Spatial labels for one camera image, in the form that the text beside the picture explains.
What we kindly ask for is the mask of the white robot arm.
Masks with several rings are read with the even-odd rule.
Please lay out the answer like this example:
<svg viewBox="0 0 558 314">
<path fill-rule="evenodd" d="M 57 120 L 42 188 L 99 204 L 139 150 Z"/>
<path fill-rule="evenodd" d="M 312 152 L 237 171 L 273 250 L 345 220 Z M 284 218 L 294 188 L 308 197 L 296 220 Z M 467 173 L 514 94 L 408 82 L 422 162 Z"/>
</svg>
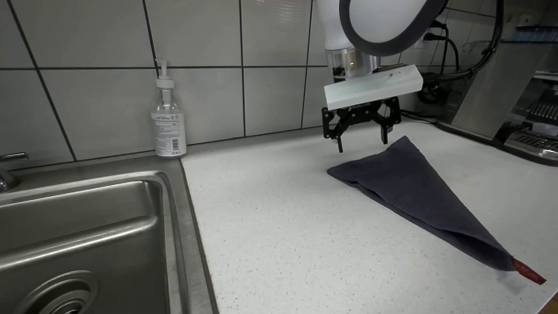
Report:
<svg viewBox="0 0 558 314">
<path fill-rule="evenodd" d="M 446 0 L 317 0 L 324 51 L 333 77 L 322 87 L 322 136 L 343 150 L 350 126 L 376 122 L 380 140 L 401 122 L 399 98 L 423 87 L 415 65 L 378 61 L 415 45 L 444 11 Z"/>
</svg>

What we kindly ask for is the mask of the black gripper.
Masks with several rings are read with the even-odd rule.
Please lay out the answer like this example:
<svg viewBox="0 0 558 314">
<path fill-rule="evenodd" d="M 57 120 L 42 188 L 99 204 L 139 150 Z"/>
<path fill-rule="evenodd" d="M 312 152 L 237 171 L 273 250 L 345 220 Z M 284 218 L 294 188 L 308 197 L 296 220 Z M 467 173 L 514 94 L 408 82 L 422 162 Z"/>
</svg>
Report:
<svg viewBox="0 0 558 314">
<path fill-rule="evenodd" d="M 348 108 L 321 110 L 322 134 L 336 141 L 338 152 L 343 154 L 343 133 L 355 124 L 376 122 L 380 126 L 380 140 L 387 145 L 387 136 L 396 124 L 401 122 L 401 108 L 397 98 L 387 98 L 371 103 L 361 103 Z"/>
</svg>

